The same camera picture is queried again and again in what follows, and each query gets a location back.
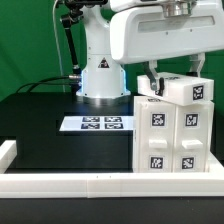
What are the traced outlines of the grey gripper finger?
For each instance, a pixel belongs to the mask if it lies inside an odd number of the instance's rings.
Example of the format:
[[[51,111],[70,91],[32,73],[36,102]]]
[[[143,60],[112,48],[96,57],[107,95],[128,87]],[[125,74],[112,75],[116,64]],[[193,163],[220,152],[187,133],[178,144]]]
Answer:
[[[190,74],[194,77],[200,77],[201,76],[201,70],[203,68],[203,65],[205,63],[205,54],[204,53],[198,53],[190,56]]]
[[[159,77],[155,68],[156,61],[149,61],[143,63],[143,68],[146,76],[150,80],[150,88],[158,95],[162,96],[164,92],[164,79]]]

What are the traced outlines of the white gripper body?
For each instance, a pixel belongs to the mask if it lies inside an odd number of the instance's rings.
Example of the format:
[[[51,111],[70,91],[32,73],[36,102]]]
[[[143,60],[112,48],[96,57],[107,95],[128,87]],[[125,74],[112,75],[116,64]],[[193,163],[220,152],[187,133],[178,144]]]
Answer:
[[[120,64],[224,49],[222,0],[110,0],[112,58]]]

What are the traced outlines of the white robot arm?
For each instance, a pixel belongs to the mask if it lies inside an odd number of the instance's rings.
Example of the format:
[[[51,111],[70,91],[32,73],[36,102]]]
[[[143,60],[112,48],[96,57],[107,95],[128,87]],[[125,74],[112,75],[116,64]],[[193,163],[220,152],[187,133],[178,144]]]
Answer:
[[[224,49],[222,0],[86,0],[87,64],[80,96],[129,94],[124,64]]]

